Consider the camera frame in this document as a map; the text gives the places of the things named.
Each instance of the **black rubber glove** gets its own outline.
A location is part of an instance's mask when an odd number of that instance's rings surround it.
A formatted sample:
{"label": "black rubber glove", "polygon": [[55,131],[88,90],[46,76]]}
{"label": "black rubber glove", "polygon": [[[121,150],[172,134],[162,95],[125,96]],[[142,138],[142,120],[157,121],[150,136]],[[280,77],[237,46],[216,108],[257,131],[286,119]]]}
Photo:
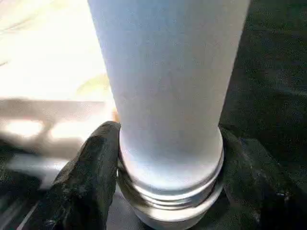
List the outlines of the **black rubber glove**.
{"label": "black rubber glove", "polygon": [[104,230],[115,191],[120,124],[105,122],[59,173],[23,229]]}
{"label": "black rubber glove", "polygon": [[256,139],[233,127],[221,132],[224,191],[240,228],[305,229],[307,194],[286,169]]}

